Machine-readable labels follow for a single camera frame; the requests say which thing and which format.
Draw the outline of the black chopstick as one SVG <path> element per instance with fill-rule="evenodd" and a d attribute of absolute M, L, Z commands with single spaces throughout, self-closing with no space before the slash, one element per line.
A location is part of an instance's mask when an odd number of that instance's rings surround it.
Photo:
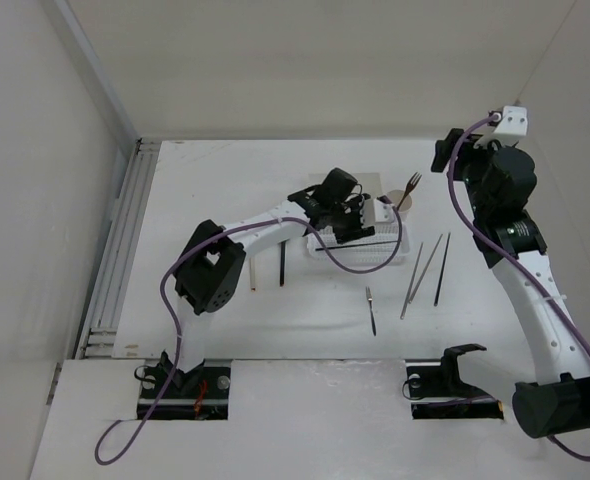
<path fill-rule="evenodd" d="M 433 301 L 434 307 L 437 307 L 439 305 L 439 299 L 440 299 L 441 290 L 442 290 L 442 286 L 443 286 L 445 268 L 446 268 L 448 252 L 449 252 L 449 247 L 450 247 L 450 242 L 451 242 L 451 235 L 452 235 L 451 232 L 449 232 L 447 235 L 446 245 L 445 245 L 444 253 L 442 256 L 442 262 L 441 262 L 441 266 L 440 266 L 440 272 L 439 272 L 438 282 L 437 282 L 436 291 L 435 291 L 435 295 L 434 295 L 434 301 Z"/>
<path fill-rule="evenodd" d="M 328 247 L 318 247 L 315 251 L 323 251 L 323 250 L 342 250 L 342 249 L 353 249 L 353 248 L 366 248 L 372 246 L 379 246 L 379 245 L 389 245 L 389 244 L 396 244 L 396 241 L 377 241 L 377 242 L 368 242 L 368 243 L 361 243 L 361 244 L 343 244 L 343 245 L 335 245 L 335 246 L 328 246 Z"/>

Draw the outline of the brown wooden fork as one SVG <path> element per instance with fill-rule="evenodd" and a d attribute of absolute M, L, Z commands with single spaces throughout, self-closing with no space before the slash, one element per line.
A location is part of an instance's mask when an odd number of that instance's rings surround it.
<path fill-rule="evenodd" d="M 415 190 L 415 188 L 418 186 L 419 182 L 421 181 L 422 175 L 419 172 L 415 172 L 411 178 L 408 180 L 405 189 L 404 189 L 404 193 L 401 197 L 401 199 L 399 200 L 399 202 L 397 203 L 397 210 L 400 211 L 401 207 L 403 205 L 403 203 L 405 202 L 405 200 L 410 196 L 410 194 Z"/>

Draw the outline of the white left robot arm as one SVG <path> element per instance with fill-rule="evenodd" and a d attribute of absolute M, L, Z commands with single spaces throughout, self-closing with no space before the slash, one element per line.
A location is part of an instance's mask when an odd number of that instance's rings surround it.
<path fill-rule="evenodd" d="M 201 222 L 160 282 L 176 330 L 176 353 L 164 384 L 176 396 L 198 387 L 212 315 L 234 295 L 246 260 L 296 238 L 329 228 L 339 244 L 375 233 L 367 210 L 373 197 L 358 180 L 334 168 L 319 184 L 290 194 L 272 209 L 228 225 Z"/>

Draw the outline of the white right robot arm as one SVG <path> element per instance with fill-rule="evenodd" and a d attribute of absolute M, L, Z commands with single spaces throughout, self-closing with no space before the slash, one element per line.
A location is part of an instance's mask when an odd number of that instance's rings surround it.
<path fill-rule="evenodd" d="M 432 171 L 464 184 L 473 216 L 455 209 L 504 289 L 527 345 L 528 373 L 514 359 L 493 365 L 485 347 L 467 344 L 438 369 L 452 394 L 473 385 L 512 407 L 531 438 L 590 429 L 590 346 L 572 322 L 552 277 L 547 245 L 526 210 L 537 185 L 531 156 L 516 145 L 453 128 L 435 143 Z"/>

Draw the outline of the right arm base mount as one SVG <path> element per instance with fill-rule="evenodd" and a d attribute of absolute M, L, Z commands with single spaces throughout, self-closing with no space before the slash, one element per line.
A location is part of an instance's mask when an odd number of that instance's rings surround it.
<path fill-rule="evenodd" d="M 413 420 L 504 420 L 502 403 L 461 380 L 458 360 L 486 351 L 479 344 L 446 348 L 437 359 L 406 359 L 401 393 L 411 405 Z"/>

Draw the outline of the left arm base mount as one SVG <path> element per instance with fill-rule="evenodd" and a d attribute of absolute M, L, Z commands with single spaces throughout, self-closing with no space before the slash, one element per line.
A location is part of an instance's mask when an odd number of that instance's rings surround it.
<path fill-rule="evenodd" d="M 163 352 L 156 364 L 144 364 L 134 371 L 140 383 L 136 414 L 142 420 L 161 392 L 172 367 Z M 178 369 L 156 404 L 150 420 L 220 421 L 229 414 L 232 362 L 206 360 L 188 373 Z"/>

